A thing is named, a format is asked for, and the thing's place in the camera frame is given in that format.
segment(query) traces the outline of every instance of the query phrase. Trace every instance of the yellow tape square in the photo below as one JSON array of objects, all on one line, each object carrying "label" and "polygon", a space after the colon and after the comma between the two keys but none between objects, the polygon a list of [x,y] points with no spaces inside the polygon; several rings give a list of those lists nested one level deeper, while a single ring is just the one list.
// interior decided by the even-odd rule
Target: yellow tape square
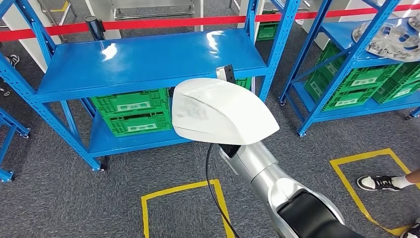
[{"label": "yellow tape square", "polygon": [[399,167],[401,167],[401,169],[406,174],[410,173],[410,170],[407,168],[407,166],[404,165],[404,163],[400,160],[400,158],[398,158],[398,156],[390,148],[383,149],[383,150],[372,151],[372,152],[367,152],[367,153],[358,154],[358,155],[353,155],[353,156],[348,156],[348,157],[344,157],[344,158],[341,158],[341,159],[331,160],[330,164],[334,168],[337,175],[340,177],[341,181],[343,182],[344,186],[346,187],[346,189],[350,193],[350,195],[353,198],[354,202],[356,203],[357,207],[366,216],[366,218],[369,221],[371,221],[372,223],[374,223],[375,225],[383,228],[387,232],[389,232],[389,233],[391,233],[395,236],[399,236],[402,232],[406,231],[410,226],[399,227],[399,228],[395,228],[395,229],[391,230],[391,229],[388,229],[388,228],[382,226],[377,221],[375,221],[372,218],[372,216],[369,214],[369,212],[367,211],[366,207],[363,205],[359,196],[357,196],[356,192],[354,191],[353,187],[350,185],[350,182],[347,180],[346,176],[343,174],[343,172],[339,168],[339,165],[342,165],[342,164],[351,163],[351,162],[358,161],[358,160],[369,159],[369,158],[373,158],[373,157],[376,157],[376,156],[379,156],[379,155],[390,155],[392,157],[392,159],[397,163],[397,165]]},{"label": "yellow tape square", "polygon": [[[182,186],[178,186],[178,187],[168,188],[168,189],[165,189],[165,190],[149,193],[147,195],[142,196],[141,201],[142,201],[142,209],[143,209],[143,227],[144,227],[145,238],[149,238],[149,217],[148,217],[148,209],[147,209],[147,200],[152,199],[154,197],[159,197],[159,196],[167,195],[167,194],[170,194],[170,193],[174,193],[174,192],[179,192],[179,191],[184,191],[184,190],[193,189],[193,188],[197,188],[197,187],[207,186],[207,184],[208,184],[207,181],[196,182],[196,183],[191,183],[191,184],[182,185]],[[222,187],[220,185],[220,181],[218,179],[212,179],[212,180],[210,180],[210,184],[212,184],[214,186],[217,202],[218,202],[220,208],[222,209],[222,211],[224,212],[224,214],[226,215],[226,218],[230,222],[230,218],[229,218],[229,214],[227,212],[226,202],[224,200],[224,196],[223,196],[223,192],[222,192]],[[229,228],[228,224],[223,219],[223,217],[222,217],[222,220],[223,220],[224,229],[226,231],[226,237],[227,238],[234,238],[232,230]]]}]

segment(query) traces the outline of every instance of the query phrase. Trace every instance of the shelf board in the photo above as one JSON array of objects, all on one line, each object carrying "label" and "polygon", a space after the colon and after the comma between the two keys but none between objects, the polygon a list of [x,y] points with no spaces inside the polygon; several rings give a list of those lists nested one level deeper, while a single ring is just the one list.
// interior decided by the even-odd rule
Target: shelf board
[{"label": "shelf board", "polygon": [[[315,103],[312,97],[307,93],[304,88],[305,82],[297,82],[293,84],[293,88],[296,90],[300,99],[303,101],[308,112],[312,111]],[[342,118],[350,118],[363,116],[374,113],[382,113],[395,111],[405,108],[412,108],[420,106],[420,92],[417,91],[407,97],[402,97],[385,104],[379,104],[374,99],[370,98],[365,104],[350,108],[336,109],[327,112],[320,112],[314,122],[321,122],[327,120],[335,120]]]},{"label": "shelf board", "polygon": [[160,146],[190,142],[175,131],[115,137],[101,115],[97,113],[92,124],[89,154],[94,157],[145,150]]},{"label": "shelf board", "polygon": [[236,78],[267,71],[243,28],[62,44],[35,97],[54,102],[172,87],[216,78],[216,68],[228,64]]},{"label": "shelf board", "polygon": [[[393,25],[405,26],[411,34],[417,34],[416,31],[408,25],[409,18],[388,19],[386,22]],[[321,25],[321,31],[324,32],[334,44],[341,50],[347,49],[355,44],[352,38],[353,30],[364,22],[370,21],[347,21],[347,22],[329,22]],[[364,51],[356,62],[355,67],[380,66],[394,63],[402,63],[401,61],[376,56]]]}]

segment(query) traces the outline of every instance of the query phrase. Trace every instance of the retractable belt barrier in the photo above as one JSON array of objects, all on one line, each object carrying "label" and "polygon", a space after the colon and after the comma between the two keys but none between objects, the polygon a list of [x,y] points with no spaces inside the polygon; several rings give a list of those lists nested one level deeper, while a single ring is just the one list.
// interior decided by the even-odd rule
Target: retractable belt barrier
[{"label": "retractable belt barrier", "polygon": [[[399,5],[394,11],[407,11],[420,9],[420,4],[406,4]],[[339,17],[339,16],[354,16],[375,14],[375,8],[360,8],[348,10],[333,10],[329,11],[326,17]],[[299,12],[296,14],[295,19],[313,19],[316,17],[317,12]],[[256,22],[270,22],[279,21],[281,14],[265,14],[257,15]],[[237,24],[244,23],[245,16],[210,16],[203,18],[177,18],[177,19],[146,19],[146,20],[125,20],[125,21],[109,21],[104,22],[105,30],[123,30],[123,29],[141,29],[141,28],[166,28],[166,27],[181,27],[181,26],[197,26],[197,25],[223,25],[223,24]],[[66,24],[62,26],[46,27],[47,32],[51,36],[66,35],[79,32],[89,31],[86,23]],[[16,41],[22,39],[35,38],[31,29],[23,30],[4,30],[0,31],[0,42]]]}]

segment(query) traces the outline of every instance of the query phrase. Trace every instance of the white sole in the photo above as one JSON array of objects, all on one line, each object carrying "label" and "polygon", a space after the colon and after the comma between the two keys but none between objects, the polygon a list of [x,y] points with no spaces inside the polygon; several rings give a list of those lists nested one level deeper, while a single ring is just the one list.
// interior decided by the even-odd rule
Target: white sole
[{"label": "white sole", "polygon": [[360,178],[358,178],[358,179],[356,180],[356,184],[357,184],[357,186],[358,186],[359,188],[361,188],[361,189],[363,189],[363,190],[365,190],[365,191],[380,191],[380,190],[388,190],[388,191],[393,191],[393,192],[397,192],[397,191],[399,191],[399,190],[395,190],[395,189],[393,189],[393,188],[384,188],[384,189],[368,189],[368,188],[362,187],[362,186],[360,186],[360,185],[359,185],[359,184],[361,183],[361,182],[359,182],[359,180],[360,180],[361,178],[363,178],[363,177],[360,177]]}]

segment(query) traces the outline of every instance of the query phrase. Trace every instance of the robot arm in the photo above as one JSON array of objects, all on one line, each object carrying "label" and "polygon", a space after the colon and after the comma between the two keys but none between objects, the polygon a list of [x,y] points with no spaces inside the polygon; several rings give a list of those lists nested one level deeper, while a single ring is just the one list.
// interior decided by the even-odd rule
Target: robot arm
[{"label": "robot arm", "polygon": [[175,131],[188,139],[219,144],[220,155],[256,190],[281,237],[362,238],[345,226],[328,198],[288,176],[263,145],[261,140],[279,130],[265,104],[228,82],[233,75],[220,71],[218,75],[222,80],[190,79],[175,88]]}]

